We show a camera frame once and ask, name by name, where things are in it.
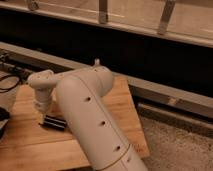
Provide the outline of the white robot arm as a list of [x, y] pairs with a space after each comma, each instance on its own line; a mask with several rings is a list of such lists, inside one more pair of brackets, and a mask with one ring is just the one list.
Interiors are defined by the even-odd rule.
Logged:
[[95, 171], [148, 171], [145, 163], [113, 119], [102, 97], [114, 83], [113, 73], [96, 63], [62, 73], [31, 74], [35, 108], [46, 113], [53, 99]]

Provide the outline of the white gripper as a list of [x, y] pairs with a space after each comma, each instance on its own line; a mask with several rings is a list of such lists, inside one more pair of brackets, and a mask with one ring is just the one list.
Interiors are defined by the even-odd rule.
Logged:
[[36, 89], [34, 91], [35, 100], [34, 107], [37, 111], [41, 112], [39, 114], [39, 124], [44, 123], [45, 113], [50, 109], [52, 104], [52, 91], [53, 89]]

